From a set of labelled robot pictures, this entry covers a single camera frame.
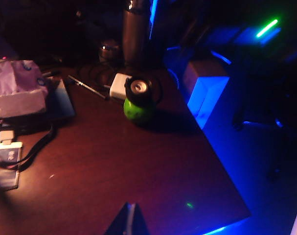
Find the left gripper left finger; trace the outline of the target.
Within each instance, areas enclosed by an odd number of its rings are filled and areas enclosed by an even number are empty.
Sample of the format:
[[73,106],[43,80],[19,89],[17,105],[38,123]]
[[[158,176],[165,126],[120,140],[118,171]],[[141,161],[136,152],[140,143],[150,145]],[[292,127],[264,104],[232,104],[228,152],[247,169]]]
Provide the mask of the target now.
[[123,235],[126,232],[130,207],[131,205],[128,202],[122,206],[104,235]]

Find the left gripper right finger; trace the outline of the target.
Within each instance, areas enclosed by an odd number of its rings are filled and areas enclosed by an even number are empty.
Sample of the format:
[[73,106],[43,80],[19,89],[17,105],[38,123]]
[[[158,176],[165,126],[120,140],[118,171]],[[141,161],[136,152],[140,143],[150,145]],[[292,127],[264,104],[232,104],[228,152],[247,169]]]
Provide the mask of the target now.
[[138,204],[128,206],[127,215],[127,234],[128,235],[149,235],[143,213]]

